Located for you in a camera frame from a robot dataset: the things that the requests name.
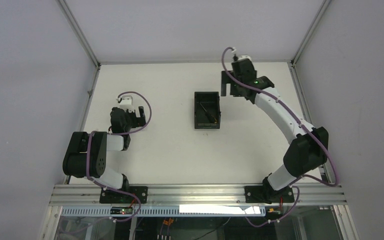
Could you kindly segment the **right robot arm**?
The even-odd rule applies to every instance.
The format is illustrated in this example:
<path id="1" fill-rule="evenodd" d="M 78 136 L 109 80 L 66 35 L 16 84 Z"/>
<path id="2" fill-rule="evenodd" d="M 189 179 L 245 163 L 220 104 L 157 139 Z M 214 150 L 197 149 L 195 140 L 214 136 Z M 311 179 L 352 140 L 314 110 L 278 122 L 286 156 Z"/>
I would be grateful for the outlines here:
<path id="1" fill-rule="evenodd" d="M 264 111 L 289 144 L 283 164 L 263 179 L 260 189 L 251 192 L 258 201 L 271 203 L 292 182 L 327 162 L 329 134 L 324 127 L 315 128 L 298 117 L 282 100 L 274 83 L 266 76 L 257 76 L 250 59 L 235 59 L 231 66 L 232 70 L 221 73 L 222 95 L 226 95 L 229 84 L 230 95 L 243 97 Z"/>

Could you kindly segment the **black yellow screwdriver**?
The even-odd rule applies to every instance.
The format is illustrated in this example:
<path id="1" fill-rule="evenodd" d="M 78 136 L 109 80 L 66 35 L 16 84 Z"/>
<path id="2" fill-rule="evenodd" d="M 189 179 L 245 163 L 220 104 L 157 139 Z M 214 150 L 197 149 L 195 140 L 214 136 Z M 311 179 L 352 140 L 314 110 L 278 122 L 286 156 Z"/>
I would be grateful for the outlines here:
<path id="1" fill-rule="evenodd" d="M 202 107 L 205 113 L 205 116 L 208 118 L 208 120 L 213 124 L 217 124 L 218 123 L 217 119 L 208 110 L 206 110 L 206 108 L 203 106 L 201 102 L 199 103 L 199 105 Z"/>

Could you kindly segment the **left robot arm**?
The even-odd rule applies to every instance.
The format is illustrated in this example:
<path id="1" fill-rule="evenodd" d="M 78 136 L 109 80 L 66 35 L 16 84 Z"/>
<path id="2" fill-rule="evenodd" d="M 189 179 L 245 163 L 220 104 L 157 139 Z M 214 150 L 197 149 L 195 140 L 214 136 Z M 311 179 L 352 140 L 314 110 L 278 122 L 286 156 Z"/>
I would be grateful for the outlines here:
<path id="1" fill-rule="evenodd" d="M 127 176 L 107 166 L 107 152 L 122 152 L 129 148 L 131 130 L 147 123 L 144 107 L 139 106 L 138 112 L 139 115 L 134 109 L 113 107 L 109 132 L 73 132 L 62 163 L 64 174 L 85 178 L 106 189 L 129 192 Z"/>

